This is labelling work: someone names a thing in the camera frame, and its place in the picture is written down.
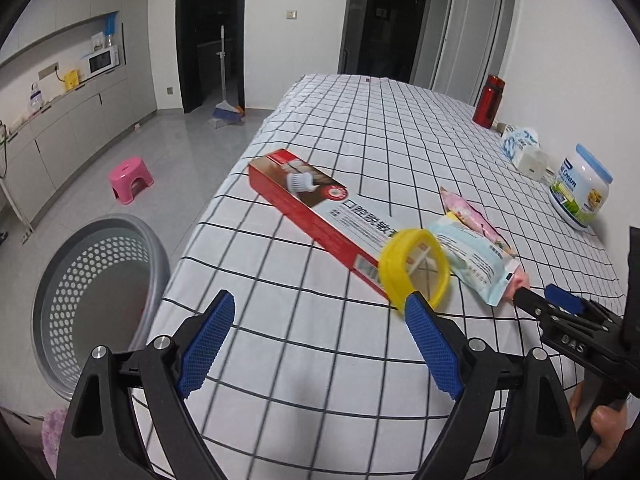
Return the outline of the person's right hand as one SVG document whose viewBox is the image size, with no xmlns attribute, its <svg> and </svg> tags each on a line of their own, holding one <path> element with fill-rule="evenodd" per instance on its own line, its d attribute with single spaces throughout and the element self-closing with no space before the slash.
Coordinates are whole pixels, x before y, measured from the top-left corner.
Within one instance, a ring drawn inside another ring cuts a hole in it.
<svg viewBox="0 0 640 480">
<path fill-rule="evenodd" d="M 586 465 L 588 471 L 594 471 L 606 464 L 622 440 L 627 426 L 626 403 L 618 410 L 608 405 L 598 406 L 591 414 L 590 424 L 600 441 Z"/>
</svg>

